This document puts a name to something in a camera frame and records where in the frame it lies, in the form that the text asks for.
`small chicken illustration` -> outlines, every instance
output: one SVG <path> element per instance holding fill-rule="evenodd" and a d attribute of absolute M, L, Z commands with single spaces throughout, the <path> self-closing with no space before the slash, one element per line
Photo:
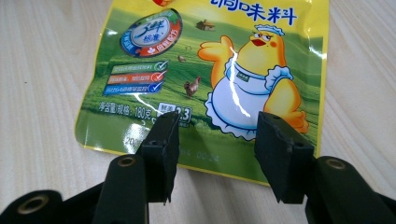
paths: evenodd
<path fill-rule="evenodd" d="M 220 42 L 205 42 L 198 56 L 213 62 L 213 91 L 205 102 L 206 114 L 224 133 L 252 140 L 256 137 L 259 111 L 275 114 L 300 133 L 308 131 L 300 94 L 287 67 L 282 29 L 255 25 L 257 32 L 234 51 L 224 35 Z"/>
<path fill-rule="evenodd" d="M 186 90 L 186 94 L 189 99 L 191 99 L 191 97 L 198 91 L 200 81 L 201 77 L 198 77 L 193 82 L 186 81 L 186 83 L 184 83 L 184 90 Z"/>

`plastic packaging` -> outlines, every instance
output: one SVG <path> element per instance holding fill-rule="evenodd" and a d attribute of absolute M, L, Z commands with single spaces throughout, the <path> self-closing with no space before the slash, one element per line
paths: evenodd
<path fill-rule="evenodd" d="M 135 153 L 176 110 L 179 166 L 265 184 L 253 153 L 259 111 L 319 154 L 328 30 L 328 1 L 114 0 L 76 138 Z"/>

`screw hole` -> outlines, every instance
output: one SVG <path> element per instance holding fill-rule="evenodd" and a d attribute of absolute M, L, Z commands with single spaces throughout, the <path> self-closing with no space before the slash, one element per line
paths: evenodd
<path fill-rule="evenodd" d="M 18 213 L 28 215 L 43 208 L 49 202 L 49 196 L 46 194 L 37 195 L 18 207 Z"/>

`black plastic part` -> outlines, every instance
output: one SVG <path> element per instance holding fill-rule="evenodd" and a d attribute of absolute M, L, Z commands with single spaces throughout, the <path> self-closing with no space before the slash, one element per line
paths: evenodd
<path fill-rule="evenodd" d="M 177 112 L 169 112 L 157 118 L 136 152 L 146 163 L 149 203 L 171 201 L 179 156 Z"/>
<path fill-rule="evenodd" d="M 318 158 L 313 170 L 314 183 L 308 191 L 310 223 L 396 223 L 396 216 L 348 162 Z M 327 210 L 318 213 L 318 208 Z"/>
<path fill-rule="evenodd" d="M 254 152 L 277 201 L 302 203 L 314 147 L 282 118 L 260 112 Z"/>
<path fill-rule="evenodd" d="M 1 224 L 60 223 L 62 196 L 53 190 L 33 191 L 15 200 L 1 214 Z"/>
<path fill-rule="evenodd" d="M 91 223 L 102 186 L 103 183 L 100 183 L 64 201 L 62 209 L 64 224 Z"/>
<path fill-rule="evenodd" d="M 113 160 L 92 223 L 149 223 L 145 180 L 145 163 L 139 155 Z"/>

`checkmark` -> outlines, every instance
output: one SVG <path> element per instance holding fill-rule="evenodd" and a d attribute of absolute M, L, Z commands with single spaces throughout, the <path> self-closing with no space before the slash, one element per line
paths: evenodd
<path fill-rule="evenodd" d="M 163 78 L 163 74 L 165 74 L 165 73 L 166 73 L 166 71 L 163 71 L 162 73 L 155 75 L 154 76 L 154 79 L 155 79 L 154 81 L 161 80 Z"/>
<path fill-rule="evenodd" d="M 163 69 L 163 67 L 164 67 L 168 62 L 169 62 L 169 61 L 165 61 L 165 62 L 161 63 L 161 64 L 159 65 L 160 69 Z"/>
<path fill-rule="evenodd" d="M 162 84 L 163 84 L 163 81 L 160 82 L 160 83 L 158 83 L 157 85 L 152 86 L 152 89 L 153 89 L 154 91 L 157 91 L 157 89 L 160 88 Z"/>

